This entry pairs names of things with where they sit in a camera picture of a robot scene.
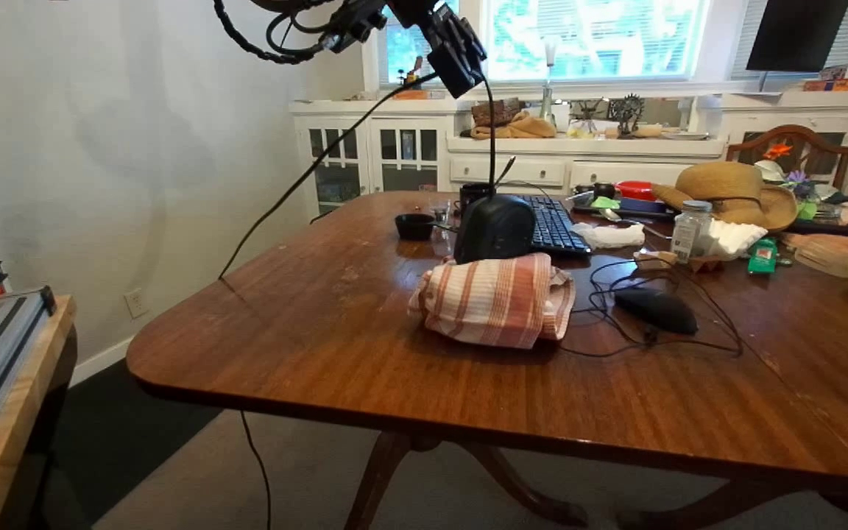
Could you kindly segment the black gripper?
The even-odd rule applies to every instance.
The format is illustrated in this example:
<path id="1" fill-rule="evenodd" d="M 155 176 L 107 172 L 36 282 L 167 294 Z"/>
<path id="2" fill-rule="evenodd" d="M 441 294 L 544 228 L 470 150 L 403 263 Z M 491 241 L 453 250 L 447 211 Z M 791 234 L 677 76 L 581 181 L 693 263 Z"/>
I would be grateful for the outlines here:
<path id="1" fill-rule="evenodd" d="M 487 80 L 487 51 L 466 17 L 444 0 L 385 0 L 403 30 L 414 26 L 431 45 L 428 61 L 451 98 L 462 98 Z"/>

